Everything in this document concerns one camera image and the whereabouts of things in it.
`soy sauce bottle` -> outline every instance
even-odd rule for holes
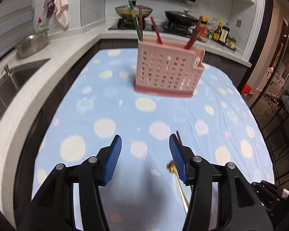
[[[222,27],[222,33],[221,33],[221,37],[218,40],[218,43],[221,45],[226,45],[226,40],[228,38],[230,32],[230,28],[229,28],[229,23],[226,23],[226,26]]]
[[[219,38],[221,37],[222,25],[223,25],[223,20],[220,20],[219,21],[219,25],[218,25],[217,29],[214,31],[214,34],[213,34],[213,40],[214,41],[218,41]]]

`chopstick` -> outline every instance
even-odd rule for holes
[[[160,33],[159,33],[158,29],[157,29],[157,26],[156,26],[156,24],[155,24],[155,22],[154,22],[154,18],[153,18],[153,17],[151,17],[151,21],[152,21],[152,26],[153,26],[153,28],[154,28],[154,30],[155,30],[155,32],[156,32],[156,35],[157,35],[157,38],[158,38],[159,43],[160,43],[160,44],[163,44],[162,39],[161,39],[161,37],[160,37]]]
[[[140,29],[139,29],[139,25],[138,25],[137,19],[136,19],[135,8],[134,8],[134,5],[133,5],[132,1],[129,1],[129,6],[132,9],[132,17],[133,17],[134,25],[135,25],[135,28],[136,28],[136,31],[137,31],[138,39],[140,41],[143,41]]]
[[[195,43],[195,41],[198,39],[198,37],[202,34],[203,31],[204,31],[204,28],[201,28],[200,31],[197,33],[197,29],[195,29],[192,34],[192,37],[190,38],[188,43],[184,46],[184,49],[190,49]]]
[[[139,26],[140,26],[140,32],[141,36],[143,38],[143,26],[142,26],[142,5],[139,5]]]
[[[176,136],[178,137],[178,141],[179,141],[180,145],[183,146],[183,145],[182,145],[182,141],[181,141],[181,137],[180,137],[180,135],[179,135],[179,131],[178,131],[178,130],[176,131]]]

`metal screw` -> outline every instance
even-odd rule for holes
[[[227,163],[227,167],[230,169],[234,169],[235,168],[235,164],[233,162],[228,162]]]
[[[62,163],[56,165],[56,170],[61,170],[62,168],[64,168],[64,165]]]
[[[95,162],[97,162],[97,158],[96,157],[90,157],[89,158],[89,162],[90,163],[95,163]]]
[[[193,158],[193,160],[194,160],[194,162],[201,162],[201,161],[202,161],[202,158],[199,157],[199,156],[195,156],[195,157]]]

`stainless steel pot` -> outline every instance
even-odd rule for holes
[[[139,5],[136,5],[136,1],[133,1],[136,17],[139,18]],[[115,8],[116,13],[123,19],[132,18],[132,11],[129,5],[123,5]],[[142,6],[142,17],[146,18],[152,13],[153,9]]]
[[[19,56],[26,58],[43,49],[47,45],[48,30],[45,29],[39,33],[25,37],[16,47]]]

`blue polka dot tablecloth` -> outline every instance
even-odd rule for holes
[[[113,179],[100,187],[110,229],[181,230],[186,213],[174,175],[166,168],[172,159],[169,136],[176,130],[195,155],[220,165],[234,162],[250,183],[274,183],[256,121],[227,75],[204,64],[193,98],[140,94],[133,89],[136,58],[137,49],[101,50],[82,70],[40,146],[33,196],[56,164],[80,164],[118,134],[122,151]],[[190,188],[183,187],[190,198]],[[82,229],[77,184],[74,209],[76,227]],[[216,214],[213,199],[212,220]]]

